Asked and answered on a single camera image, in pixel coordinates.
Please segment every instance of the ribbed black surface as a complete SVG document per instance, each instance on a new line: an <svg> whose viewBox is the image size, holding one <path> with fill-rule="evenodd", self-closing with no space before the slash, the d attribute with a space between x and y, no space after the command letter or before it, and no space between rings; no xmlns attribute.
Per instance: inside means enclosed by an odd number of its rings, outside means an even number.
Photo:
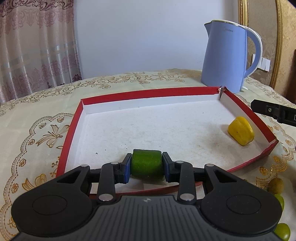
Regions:
<svg viewBox="0 0 296 241"><path fill-rule="evenodd" d="M191 205L173 196L123 196L120 202L101 206L90 222L61 237L34 237L25 233L14 241L281 241L275 234L235 237L224 234L200 216Z"/></svg>

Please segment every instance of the sheer curtain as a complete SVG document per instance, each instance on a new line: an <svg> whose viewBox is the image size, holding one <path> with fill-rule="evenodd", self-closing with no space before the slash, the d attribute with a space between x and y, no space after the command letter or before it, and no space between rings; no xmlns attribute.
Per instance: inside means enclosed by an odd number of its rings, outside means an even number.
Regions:
<svg viewBox="0 0 296 241"><path fill-rule="evenodd" d="M0 4L0 104L81 80L74 0Z"/></svg>

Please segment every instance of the brown fruit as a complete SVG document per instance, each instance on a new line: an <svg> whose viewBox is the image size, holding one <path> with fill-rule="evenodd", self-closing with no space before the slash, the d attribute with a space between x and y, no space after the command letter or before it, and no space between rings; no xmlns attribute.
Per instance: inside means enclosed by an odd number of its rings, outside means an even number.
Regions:
<svg viewBox="0 0 296 241"><path fill-rule="evenodd" d="M279 177L272 179L267 187L267 191L272 194L281 194L284 190L284 181Z"/></svg>

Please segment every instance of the green cylindrical block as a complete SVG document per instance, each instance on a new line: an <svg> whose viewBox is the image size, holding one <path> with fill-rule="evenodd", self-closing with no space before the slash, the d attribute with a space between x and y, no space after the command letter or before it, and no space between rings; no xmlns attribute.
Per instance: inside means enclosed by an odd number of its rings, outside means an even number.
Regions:
<svg viewBox="0 0 296 241"><path fill-rule="evenodd" d="M139 178L162 178L161 151L134 149L131 159L131 175Z"/></svg>

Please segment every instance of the red box edge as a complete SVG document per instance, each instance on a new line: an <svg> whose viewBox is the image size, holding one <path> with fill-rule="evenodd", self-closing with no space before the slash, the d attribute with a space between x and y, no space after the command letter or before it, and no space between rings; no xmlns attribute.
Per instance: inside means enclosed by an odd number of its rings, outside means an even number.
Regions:
<svg viewBox="0 0 296 241"><path fill-rule="evenodd" d="M68 159L69 150L71 147L72 139L75 133L75 129L77 127L80 115L83 110L83 105L90 105L96 103L103 102L112 102L112 101L120 101L120 100L129 100L129 99L142 99L142 98L153 98L153 97L167 97L167 96L184 96L184 95L210 95L210 94L218 94L220 87L178 87L178 88L162 88L162 89L149 89L149 90L139 90L139 91L129 91L129 92L121 92L121 93L113 93L101 96L94 96L85 99L81 99L74 117L71 121L68 133L65 138L65 142L63 145L63 149L61 152L57 174L56 177L65 173L66 163ZM263 135L267 139L268 142L271 142L276 139L275 135L269 130L267 125L246 105L244 104L238 97L236 97L233 93L228 91L227 89L224 92L251 118L251 120L260 128ZM228 172L237 171L271 153L271 151L275 148L279 141L276 140L269 147L267 147L260 155L257 157L242 163L241 165L234 167ZM195 185L199 186L201 182L196 182ZM178 190L178 185L158 188L152 190L145 191L137 191L132 193L118 193L116 195L124 195L124 194L132 194L132 195L157 195L157 194L168 194L172 192L176 192Z"/></svg>

